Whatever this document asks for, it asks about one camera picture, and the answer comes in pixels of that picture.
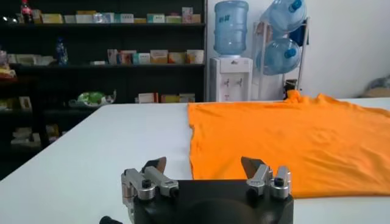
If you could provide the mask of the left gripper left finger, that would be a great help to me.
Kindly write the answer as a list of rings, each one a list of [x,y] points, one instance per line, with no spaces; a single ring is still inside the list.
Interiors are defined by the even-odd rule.
[[[153,200],[157,193],[164,197],[176,198],[179,195],[179,182],[164,175],[166,157],[148,161],[140,171],[126,169],[121,174],[122,198],[129,201],[133,197],[140,200]]]

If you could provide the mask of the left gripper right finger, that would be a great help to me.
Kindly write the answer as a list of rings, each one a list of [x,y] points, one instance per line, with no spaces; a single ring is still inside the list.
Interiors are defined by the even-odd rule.
[[[250,199],[256,200],[268,193],[279,200],[287,199],[291,194],[291,172],[287,166],[279,166],[276,175],[260,159],[243,156],[241,164],[247,176],[247,193]]]

